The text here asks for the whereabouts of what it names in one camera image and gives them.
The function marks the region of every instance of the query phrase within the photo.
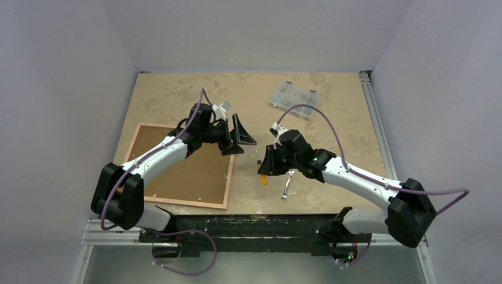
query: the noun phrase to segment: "wooden tray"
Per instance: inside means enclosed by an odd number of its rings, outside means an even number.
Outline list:
[[[175,127],[140,123],[125,162],[159,144]],[[234,155],[222,156],[216,144],[203,144],[188,159],[177,162],[144,189],[144,200],[167,204],[227,209]]]

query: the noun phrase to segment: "wooden frame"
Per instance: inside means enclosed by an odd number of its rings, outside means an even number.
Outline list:
[[[134,147],[134,143],[136,142],[136,138],[138,136],[138,133],[140,131],[141,126],[176,128],[175,126],[168,125],[168,124],[145,123],[145,122],[138,123],[136,130],[134,131],[134,135],[131,140],[131,143],[129,144],[129,148],[127,149],[127,152],[125,154],[126,157],[124,159],[124,163],[128,162],[128,158],[131,155],[131,152]],[[186,205],[186,206],[196,206],[196,207],[215,208],[215,209],[227,209],[233,165],[234,165],[234,155],[231,155],[230,162],[229,162],[229,170],[228,170],[227,176],[226,176],[226,185],[225,185],[225,192],[223,195],[223,203],[222,204],[187,201],[187,200],[181,200],[181,199],[158,198],[158,197],[151,197],[151,196],[145,196],[144,200],[147,202],[157,202],[157,203],[165,203],[165,204]]]

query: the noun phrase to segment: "wooden table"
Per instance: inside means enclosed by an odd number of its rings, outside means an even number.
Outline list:
[[[291,182],[288,201],[281,196],[287,175],[267,177],[263,186],[256,173],[258,159],[263,160],[265,146],[274,137],[269,132],[282,111],[268,101],[281,81],[290,81],[320,93],[318,107],[331,119],[339,133],[347,160],[377,175],[386,176],[384,162],[356,73],[142,73],[138,75],[129,104],[114,162],[121,164],[140,122],[176,125],[188,117],[202,87],[214,104],[228,101],[228,117],[237,113],[257,146],[243,146],[236,155],[226,211],[188,206],[160,206],[176,214],[314,214],[339,212],[345,206],[376,208],[365,199],[345,190],[297,172]],[[314,148],[340,153],[333,133],[323,117],[314,113],[311,121],[287,115],[281,125],[298,129]]]

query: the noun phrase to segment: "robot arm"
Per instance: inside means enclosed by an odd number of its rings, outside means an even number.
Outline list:
[[[227,102],[220,106],[201,104],[194,114],[194,106],[190,112],[190,117],[194,115],[194,119],[183,134],[180,135],[183,129],[181,125],[186,120],[180,121],[177,128],[163,141],[142,156],[120,166],[113,163],[106,165],[101,171],[91,210],[102,214],[114,185],[126,173],[126,169],[131,169],[120,185],[123,187],[122,192],[113,195],[106,218],[125,230],[134,226],[164,230],[171,214],[162,208],[144,203],[144,188],[150,182],[173,164],[190,156],[202,143],[218,144],[222,155],[244,153],[239,146],[242,144],[256,145],[256,141],[241,125],[237,114],[232,115],[234,128],[229,130],[229,120],[225,117],[229,108],[230,104]]]
[[[436,216],[436,210],[425,195],[413,195],[389,189],[388,186],[423,191],[420,183],[408,179],[405,183],[374,175],[347,163],[325,149],[313,149],[298,130],[287,130],[274,124],[271,132],[276,136],[273,145],[266,146],[266,154],[258,174],[283,175],[289,169],[298,169],[305,177],[345,188],[377,205],[380,210],[349,208],[339,216],[352,234],[384,233],[409,247],[417,247]],[[381,180],[377,185],[354,174]]]

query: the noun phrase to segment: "clear plastic container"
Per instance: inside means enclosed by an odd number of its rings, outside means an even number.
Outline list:
[[[293,105],[298,104],[307,104],[316,107],[320,98],[321,95],[315,91],[296,86],[289,81],[284,81],[272,92],[269,102],[272,107],[286,111]],[[293,109],[290,113],[305,120],[310,120],[314,110],[301,106]]]

